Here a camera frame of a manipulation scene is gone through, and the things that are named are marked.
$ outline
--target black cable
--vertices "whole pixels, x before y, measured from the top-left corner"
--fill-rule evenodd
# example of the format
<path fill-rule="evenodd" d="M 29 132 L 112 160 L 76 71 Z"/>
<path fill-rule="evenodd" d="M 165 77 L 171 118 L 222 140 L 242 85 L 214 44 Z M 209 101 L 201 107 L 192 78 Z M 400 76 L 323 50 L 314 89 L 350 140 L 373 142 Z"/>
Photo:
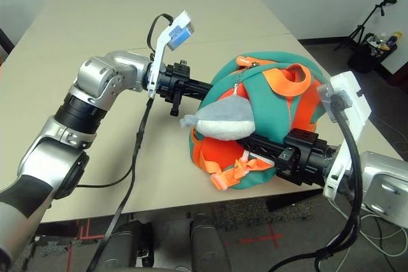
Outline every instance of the black cable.
<path fill-rule="evenodd" d="M 379 235 L 380 235 L 380 249 L 383 249 L 383 230 L 381 229 L 380 223 L 378 222 L 377 218 L 374 218 L 377 227 L 378 227 L 378 231 L 379 231 Z M 391 270 L 393 270 L 393 272 L 397 272 L 396 269 L 393 267 L 392 263 L 390 262 L 390 260 L 388 259 L 388 256 L 385 255 L 384 253 L 382 253 L 384 255 L 385 260 L 388 262 L 388 265 L 390 266 Z"/>
<path fill-rule="evenodd" d="M 139 131 L 136 135 L 135 148 L 133 150 L 132 163 L 130 166 L 131 173 L 132 173 L 132 176 L 131 176 L 132 180 L 131 180 L 129 189 L 127 190 L 126 195 L 124 196 L 122 202 L 120 202 L 119 207 L 116 209 L 115 215 L 113 216 L 112 221 L 110 222 L 108 229 L 106 230 L 105 237 L 101 240 L 100 244 L 98 245 L 98 248 L 95 251 L 94 257 L 91 260 L 91 263 L 88 265 L 87 272 L 91 272 L 95 269 L 96 264 L 98 263 L 99 258 L 101 257 L 101 254 L 103 250 L 105 249 L 110 236 L 112 235 L 113 229 L 116 226 L 116 223 L 120 217 L 120 214 L 122 213 L 122 210 L 126 202 L 128 201 L 130 194 L 132 193 L 132 189 L 135 184 L 135 178 L 136 178 L 136 167 L 135 167 L 136 158 L 139 153 L 140 145 L 142 144 L 142 141 L 143 141 L 143 135 L 145 132 L 146 122 L 147 122 L 147 118 L 149 117 L 149 113 L 150 113 L 150 109 L 152 108 L 152 104 L 153 104 L 153 98 L 150 98 L 146 103 L 145 114 L 143 115 L 142 121 L 140 122 Z"/>
<path fill-rule="evenodd" d="M 361 173 L 360 155 L 358 153 L 357 144 L 353 138 L 353 134 L 351 133 L 350 128 L 342 115 L 342 111 L 346 108 L 344 99 L 340 95 L 333 95 L 331 97 L 330 106 L 344 135 L 344 139 L 346 140 L 350 151 L 351 165 L 353 167 L 352 175 L 354 178 L 354 200 L 349 218 L 340 234 L 327 247 L 316 250 L 313 253 L 300 254 L 280 261 L 269 269 L 268 272 L 276 271 L 281 266 L 289 264 L 290 262 L 308 258 L 316 258 L 314 264 L 315 268 L 317 267 L 316 271 L 319 271 L 318 266 L 321 260 L 327 259 L 333 254 L 349 248 L 357 240 L 361 226 L 360 209 L 363 201 L 363 178 Z"/>
<path fill-rule="evenodd" d="M 117 181 L 114 181 L 112 183 L 109 184 L 104 184 L 104 185 L 86 185 L 86 184 L 82 184 L 82 185 L 77 185 L 77 188 L 106 188 L 106 187 L 111 187 L 114 185 L 119 184 L 121 181 L 123 181 L 125 178 L 128 177 L 128 175 L 132 172 L 132 169 L 129 168 L 129 170 L 124 174 L 124 176 L 122 176 L 121 178 L 119 178 Z"/>
<path fill-rule="evenodd" d="M 320 259 L 316 257 L 316 259 L 314 260 L 314 269 L 316 270 L 316 272 L 321 272 L 319 265 L 320 265 Z"/>
<path fill-rule="evenodd" d="M 154 26 L 156 25 L 156 22 L 159 20 L 159 18 L 160 17 L 164 17 L 165 19 L 167 19 L 168 21 L 169 21 L 169 25 L 171 25 L 172 23 L 173 23 L 173 21 L 174 21 L 174 18 L 170 15 L 170 14 L 167 14 L 167 13 L 163 13 L 163 14 L 160 14 L 159 16 L 157 16 L 154 20 L 153 20 L 153 23 L 152 23 L 152 25 L 150 26 L 150 29 L 149 29 L 149 33 L 147 34 L 147 39 L 146 39 L 146 42 L 147 42 L 147 46 L 150 48 L 150 50 L 152 51 L 152 54 L 150 55 L 150 59 L 152 60 L 152 57 L 154 57 L 154 54 L 155 54 L 155 50 L 154 50 L 154 48 L 152 47 L 152 35 L 153 35 L 153 30 L 154 30 Z"/>
<path fill-rule="evenodd" d="M 337 246 L 341 242 L 343 242 L 347 235 L 350 233 L 350 231 L 348 230 L 353 226 L 360 227 L 360 222 L 358 222 L 357 225 L 355 225 L 355 223 L 360 218 L 361 204 L 363 202 L 363 177 L 361 172 L 360 154 L 358 153 L 357 144 L 353 138 L 353 134 L 351 133 L 350 128 L 341 113 L 341 111 L 344 109 L 344 100 L 340 96 L 333 96 L 334 97 L 332 97 L 330 104 L 331 111 L 333 112 L 333 115 L 336 118 L 337 123 L 339 124 L 339 127 L 344 135 L 344 139 L 346 140 L 347 147 L 350 151 L 354 178 L 354 201 L 345 228 L 340 233 L 340 235 L 337 236 L 337 238 L 329 244 L 329 247 Z"/>

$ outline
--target gray plush keychain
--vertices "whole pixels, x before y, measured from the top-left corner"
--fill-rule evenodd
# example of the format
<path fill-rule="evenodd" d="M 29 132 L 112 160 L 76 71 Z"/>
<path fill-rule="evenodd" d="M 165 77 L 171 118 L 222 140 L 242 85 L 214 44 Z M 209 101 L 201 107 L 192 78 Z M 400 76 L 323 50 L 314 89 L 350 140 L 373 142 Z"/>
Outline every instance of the gray plush keychain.
<path fill-rule="evenodd" d="M 239 74 L 234 93 L 199 109 L 195 115 L 180 120 L 182 127 L 196 127 L 204 136 L 218 140 L 239 140 L 255 131 L 254 114 L 248 99 L 237 95 Z"/>

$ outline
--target table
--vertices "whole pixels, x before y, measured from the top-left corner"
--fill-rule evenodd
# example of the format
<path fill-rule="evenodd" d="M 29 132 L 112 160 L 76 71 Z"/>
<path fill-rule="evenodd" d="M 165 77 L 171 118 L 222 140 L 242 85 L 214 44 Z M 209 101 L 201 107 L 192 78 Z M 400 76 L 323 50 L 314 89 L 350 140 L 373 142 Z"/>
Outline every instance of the table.
<path fill-rule="evenodd" d="M 135 33 L 129 23 L 123 22 L 122 15 L 101 15 L 98 23 L 113 23 L 116 31 L 124 33 L 124 39 L 116 36 L 105 39 L 106 33 L 88 29 L 89 20 L 66 17 L 67 7 L 79 15 L 81 10 L 89 11 L 89 6 L 102 13 L 106 0 L 60 0 L 51 3 L 39 15 L 22 41 L 4 63 L 3 79 L 0 83 L 0 110 L 5 116 L 0 118 L 0 189 L 14 181 L 18 162 L 32 140 L 40 131 L 49 115 L 56 112 L 83 61 L 94 55 L 104 55 L 117 48 L 127 48 L 142 55 L 149 50 L 143 48 L 145 33 L 150 21 L 169 7 L 161 0 L 145 1 L 147 6 L 141 15 L 134 15 Z M 118 7 L 131 7 L 131 0 L 115 0 Z M 197 0 L 175 3 L 177 11 L 185 8 L 192 12 L 196 28 L 191 41 L 174 52 L 168 52 L 167 64 L 185 59 L 191 67 L 191 78 L 209 82 L 216 72 L 231 58 L 242 52 L 260 50 L 282 50 L 301 54 L 310 59 L 311 55 L 299 44 L 295 37 L 265 9 L 259 0 L 245 0 L 256 4 L 254 11 L 245 17 L 237 17 L 232 6 L 243 0 L 230 3 L 215 0 L 200 6 Z M 76 27 L 85 32 L 57 36 L 55 31 L 64 27 Z M 219 27 L 225 31 L 214 31 Z M 130 165 L 131 154 L 138 124 L 143 115 L 147 93 L 123 92 L 112 109 L 103 119 L 98 136 L 87 151 L 91 157 L 81 183 L 108 183 L 122 176 Z M 183 98 L 180 117 L 195 113 L 199 101 Z M 219 192 L 210 183 L 206 173 L 198 169 L 189 158 L 187 129 L 181 129 L 179 118 L 171 117 L 171 104 L 163 99 L 155 99 L 150 113 L 147 130 L 136 165 L 136 186 L 124 212 L 155 210 L 190 204 L 209 203 L 230 199 L 258 197 L 315 189 L 315 186 L 301 187 L 275 177 L 266 184 L 246 190 Z M 318 123 L 320 138 L 329 144 L 339 145 L 342 135 L 337 125 L 332 124 L 327 115 Z M 360 150 L 371 150 L 399 158 L 388 142 L 369 122 L 359 144 Z M 43 221 L 52 222 L 75 218 L 97 217 L 112 214 L 129 185 L 129 180 L 109 189 L 76 189 L 67 198 L 55 201 Z"/>

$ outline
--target backpack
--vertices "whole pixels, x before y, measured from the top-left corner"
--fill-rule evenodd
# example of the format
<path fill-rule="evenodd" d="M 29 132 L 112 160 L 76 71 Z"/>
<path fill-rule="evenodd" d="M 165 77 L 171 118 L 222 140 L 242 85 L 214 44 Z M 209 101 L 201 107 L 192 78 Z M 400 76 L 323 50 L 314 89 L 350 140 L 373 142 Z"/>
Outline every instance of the backpack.
<path fill-rule="evenodd" d="M 255 133 L 283 143 L 293 128 L 314 132 L 325 110 L 317 87 L 326 83 L 321 70 L 311 60 L 289 52 L 242 54 L 225 65 L 199 109 L 235 93 L 249 100 Z M 205 137 L 195 128 L 189 135 L 191 159 L 211 174 L 219 190 L 246 189 L 269 181 L 275 175 L 273 162 L 258 157 L 248 160 L 248 152 L 236 141 Z"/>

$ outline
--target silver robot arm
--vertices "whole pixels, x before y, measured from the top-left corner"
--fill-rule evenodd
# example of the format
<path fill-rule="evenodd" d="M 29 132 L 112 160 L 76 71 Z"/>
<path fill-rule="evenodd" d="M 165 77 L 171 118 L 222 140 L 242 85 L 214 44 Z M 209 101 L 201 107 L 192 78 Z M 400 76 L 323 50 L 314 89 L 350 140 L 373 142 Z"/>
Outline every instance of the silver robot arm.
<path fill-rule="evenodd" d="M 148 58 L 123 51 L 82 64 L 64 104 L 21 160 L 17 180 L 0 192 L 0 270 L 30 242 L 52 200 L 72 193 L 101 119 L 123 90 L 143 90 L 149 67 Z"/>

